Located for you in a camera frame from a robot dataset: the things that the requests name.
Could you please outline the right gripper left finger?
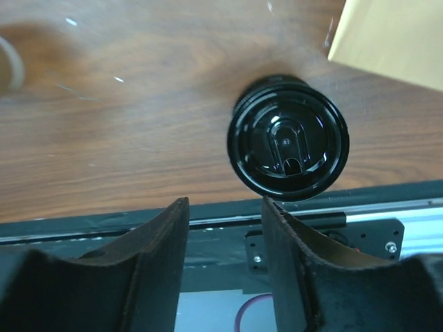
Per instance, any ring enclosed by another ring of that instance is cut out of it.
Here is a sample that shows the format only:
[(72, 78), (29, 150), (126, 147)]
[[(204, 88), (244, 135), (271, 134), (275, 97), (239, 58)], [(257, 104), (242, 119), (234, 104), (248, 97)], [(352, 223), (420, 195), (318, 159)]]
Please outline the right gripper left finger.
[(190, 206), (162, 213), (78, 258), (1, 250), (2, 331), (173, 331)]

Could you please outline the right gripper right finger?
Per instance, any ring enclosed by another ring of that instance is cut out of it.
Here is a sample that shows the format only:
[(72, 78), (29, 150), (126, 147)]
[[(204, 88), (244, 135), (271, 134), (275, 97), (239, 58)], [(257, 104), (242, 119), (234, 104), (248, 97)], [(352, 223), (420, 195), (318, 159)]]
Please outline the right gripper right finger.
[(373, 257), (269, 198), (262, 230), (279, 331), (441, 331), (442, 256)]

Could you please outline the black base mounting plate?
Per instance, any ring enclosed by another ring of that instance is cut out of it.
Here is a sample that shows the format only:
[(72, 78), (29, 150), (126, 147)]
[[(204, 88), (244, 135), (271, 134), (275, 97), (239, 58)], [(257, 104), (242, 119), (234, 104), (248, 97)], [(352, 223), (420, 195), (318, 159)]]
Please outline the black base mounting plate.
[[(387, 259), (387, 227), (348, 223), (346, 210), (362, 205), (442, 199), (442, 182), (427, 181), (326, 192), (283, 208), (304, 224), (359, 252)], [(269, 290), (259, 199), (190, 207), (190, 230), (182, 291)], [(1, 226), (1, 247), (36, 248), (60, 257), (79, 257), (112, 242), (159, 214), (138, 210), (34, 219)]]

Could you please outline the stack of black lids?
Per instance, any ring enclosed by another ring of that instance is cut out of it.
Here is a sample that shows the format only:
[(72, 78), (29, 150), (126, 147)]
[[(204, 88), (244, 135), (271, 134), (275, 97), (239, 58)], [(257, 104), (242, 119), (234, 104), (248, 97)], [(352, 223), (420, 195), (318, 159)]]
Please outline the stack of black lids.
[(268, 75), (244, 89), (227, 133), (233, 170), (252, 191), (301, 201), (329, 188), (350, 150), (347, 125), (325, 95), (292, 75)]

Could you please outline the cardboard cup carrier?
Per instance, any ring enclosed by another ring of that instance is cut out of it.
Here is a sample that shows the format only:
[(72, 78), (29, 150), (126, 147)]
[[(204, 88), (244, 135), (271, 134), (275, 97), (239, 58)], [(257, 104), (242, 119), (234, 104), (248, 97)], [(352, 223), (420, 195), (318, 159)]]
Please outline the cardboard cup carrier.
[(25, 80), (25, 67), (17, 49), (3, 37), (1, 40), (1, 95), (20, 89)]

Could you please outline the brown paper bag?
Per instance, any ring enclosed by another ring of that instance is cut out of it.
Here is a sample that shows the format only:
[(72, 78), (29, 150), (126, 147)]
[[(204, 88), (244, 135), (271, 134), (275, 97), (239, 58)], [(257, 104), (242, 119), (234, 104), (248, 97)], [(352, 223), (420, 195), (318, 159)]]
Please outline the brown paper bag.
[(346, 1), (328, 60), (442, 90), (441, 1)]

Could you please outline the aluminium frame rail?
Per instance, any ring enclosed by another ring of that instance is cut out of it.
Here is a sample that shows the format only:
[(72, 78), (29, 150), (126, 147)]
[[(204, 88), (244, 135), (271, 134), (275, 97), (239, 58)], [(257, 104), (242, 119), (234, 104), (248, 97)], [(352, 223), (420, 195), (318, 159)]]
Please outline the aluminium frame rail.
[(348, 223), (387, 227), (381, 242), (391, 260), (442, 253), (441, 198), (362, 205), (346, 210), (345, 215)]

